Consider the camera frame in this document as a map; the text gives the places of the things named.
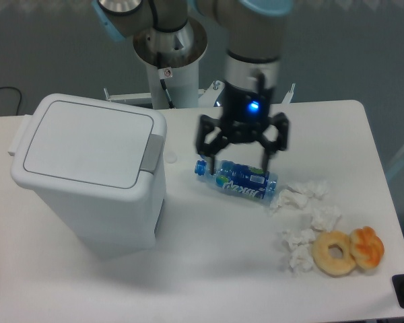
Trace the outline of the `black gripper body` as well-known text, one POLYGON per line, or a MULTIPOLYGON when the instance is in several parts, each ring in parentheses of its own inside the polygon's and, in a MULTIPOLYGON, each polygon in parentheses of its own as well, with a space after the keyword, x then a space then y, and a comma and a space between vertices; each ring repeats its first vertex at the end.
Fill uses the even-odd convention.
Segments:
POLYGON ((264 132, 271 126, 269 103, 272 89, 264 80, 256 81, 256 88, 242 89, 225 82, 222 116, 219 121, 218 139, 222 145, 259 142, 274 145, 264 132))

